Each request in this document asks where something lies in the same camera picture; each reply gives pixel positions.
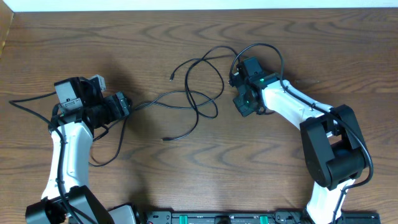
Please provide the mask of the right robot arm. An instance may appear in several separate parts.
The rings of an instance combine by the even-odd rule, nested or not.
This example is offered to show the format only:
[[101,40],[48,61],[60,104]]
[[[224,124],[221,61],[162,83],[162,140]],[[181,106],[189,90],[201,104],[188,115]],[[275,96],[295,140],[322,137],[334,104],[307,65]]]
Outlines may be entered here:
[[255,57],[236,68],[229,83],[238,90],[233,100],[237,110],[244,117],[271,110],[300,131],[305,163],[315,181],[306,212],[314,223],[337,221],[349,187],[371,166],[354,111],[315,101],[278,73],[264,70]]

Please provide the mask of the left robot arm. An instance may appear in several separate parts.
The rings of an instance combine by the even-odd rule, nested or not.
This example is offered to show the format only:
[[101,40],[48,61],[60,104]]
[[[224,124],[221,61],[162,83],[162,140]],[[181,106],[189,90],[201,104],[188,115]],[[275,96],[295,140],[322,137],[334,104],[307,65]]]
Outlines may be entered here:
[[126,119],[130,100],[122,93],[104,97],[104,78],[74,77],[56,82],[59,99],[49,131],[53,156],[41,200],[26,208],[27,223],[135,223],[132,205],[107,210],[89,189],[94,130]]

